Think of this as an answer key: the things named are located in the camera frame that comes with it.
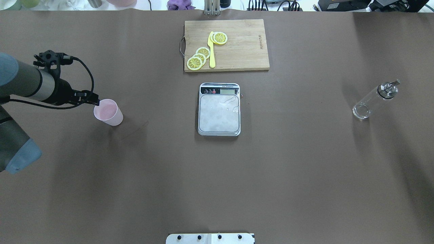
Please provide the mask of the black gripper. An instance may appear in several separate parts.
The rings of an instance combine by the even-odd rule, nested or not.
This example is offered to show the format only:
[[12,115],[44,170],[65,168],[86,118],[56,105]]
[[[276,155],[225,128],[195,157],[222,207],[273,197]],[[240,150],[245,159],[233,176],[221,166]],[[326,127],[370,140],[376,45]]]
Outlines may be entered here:
[[[43,103],[55,106],[64,104],[71,104],[72,106],[79,106],[82,104],[91,104],[95,106],[100,105],[99,95],[94,93],[95,82],[93,75],[82,60],[65,53],[56,53],[52,50],[34,55],[34,58],[36,59],[34,65],[42,67],[42,70],[39,70],[40,73],[42,74],[42,72],[45,72],[49,74],[54,81],[53,91],[50,93],[48,98],[42,100]],[[60,78],[61,66],[71,65],[74,61],[79,62],[89,74],[91,79],[90,90],[74,90],[67,81]]]

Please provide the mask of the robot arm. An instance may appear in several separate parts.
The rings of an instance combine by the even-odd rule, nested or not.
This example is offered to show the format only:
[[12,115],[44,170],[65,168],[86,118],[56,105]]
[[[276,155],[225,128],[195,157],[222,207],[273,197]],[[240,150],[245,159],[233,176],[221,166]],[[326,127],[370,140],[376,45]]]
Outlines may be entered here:
[[[42,156],[34,140],[9,114],[4,105],[14,102],[36,107],[69,110],[91,104],[100,104],[94,93],[91,71],[77,57],[48,50],[34,56],[32,65],[9,54],[0,54],[1,71],[1,171],[16,174]],[[61,66],[79,62],[91,79],[90,90],[75,90],[61,78]]]

